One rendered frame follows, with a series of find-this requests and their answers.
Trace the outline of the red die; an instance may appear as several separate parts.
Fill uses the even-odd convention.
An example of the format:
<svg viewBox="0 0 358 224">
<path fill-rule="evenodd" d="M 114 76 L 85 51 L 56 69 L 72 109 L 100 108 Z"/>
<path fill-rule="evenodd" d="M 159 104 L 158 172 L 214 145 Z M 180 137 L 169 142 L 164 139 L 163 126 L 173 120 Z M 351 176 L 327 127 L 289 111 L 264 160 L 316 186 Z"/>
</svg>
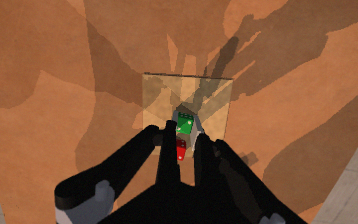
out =
<svg viewBox="0 0 358 224">
<path fill-rule="evenodd" d="M 176 139 L 177 144 L 177 160 L 183 161 L 186 152 L 186 141 Z"/>
</svg>

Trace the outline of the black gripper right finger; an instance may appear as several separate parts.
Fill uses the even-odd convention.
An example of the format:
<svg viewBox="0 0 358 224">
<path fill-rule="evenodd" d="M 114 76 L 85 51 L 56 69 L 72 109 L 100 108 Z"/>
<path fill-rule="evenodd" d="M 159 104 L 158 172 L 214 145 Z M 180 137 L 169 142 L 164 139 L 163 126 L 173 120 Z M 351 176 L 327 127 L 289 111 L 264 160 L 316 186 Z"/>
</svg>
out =
<svg viewBox="0 0 358 224">
<path fill-rule="evenodd" d="M 193 118 L 194 181 L 195 186 L 206 186 L 211 224 L 245 224 L 242 213 L 253 224 L 308 224 L 283 204 L 225 141 L 210 140 L 197 115 Z"/>
</svg>

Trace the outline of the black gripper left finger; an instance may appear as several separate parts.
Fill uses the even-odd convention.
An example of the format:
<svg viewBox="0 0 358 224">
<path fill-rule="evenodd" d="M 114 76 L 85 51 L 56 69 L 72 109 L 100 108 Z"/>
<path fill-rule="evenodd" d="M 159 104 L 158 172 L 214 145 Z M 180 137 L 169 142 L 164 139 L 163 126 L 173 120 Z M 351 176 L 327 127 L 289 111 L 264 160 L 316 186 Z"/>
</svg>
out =
<svg viewBox="0 0 358 224">
<path fill-rule="evenodd" d="M 161 146 L 162 154 L 160 150 L 152 224 L 184 224 L 177 164 L 178 112 L 174 110 L 165 129 L 148 125 L 102 163 L 61 181 L 54 190 L 56 224 L 97 224 L 108 216 L 155 146 Z"/>
</svg>

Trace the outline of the green die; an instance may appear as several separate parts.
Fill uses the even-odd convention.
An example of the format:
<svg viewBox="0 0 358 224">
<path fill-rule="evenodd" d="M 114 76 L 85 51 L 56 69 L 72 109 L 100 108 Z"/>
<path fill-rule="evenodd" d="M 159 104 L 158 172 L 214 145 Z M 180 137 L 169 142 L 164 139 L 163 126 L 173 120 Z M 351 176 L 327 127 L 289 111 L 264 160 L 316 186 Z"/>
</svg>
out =
<svg viewBox="0 0 358 224">
<path fill-rule="evenodd" d="M 178 126 L 176 132 L 190 134 L 193 126 L 193 115 L 178 112 Z"/>
</svg>

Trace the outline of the tan mat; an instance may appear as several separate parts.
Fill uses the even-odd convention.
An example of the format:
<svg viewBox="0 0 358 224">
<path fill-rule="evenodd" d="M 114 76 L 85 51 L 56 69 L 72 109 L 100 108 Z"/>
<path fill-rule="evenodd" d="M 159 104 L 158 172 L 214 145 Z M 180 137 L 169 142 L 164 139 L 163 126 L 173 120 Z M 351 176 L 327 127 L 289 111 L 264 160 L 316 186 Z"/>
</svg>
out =
<svg viewBox="0 0 358 224">
<path fill-rule="evenodd" d="M 210 140 L 224 137 L 233 80 L 142 74 L 143 129 L 165 129 L 174 110 L 197 115 Z"/>
</svg>

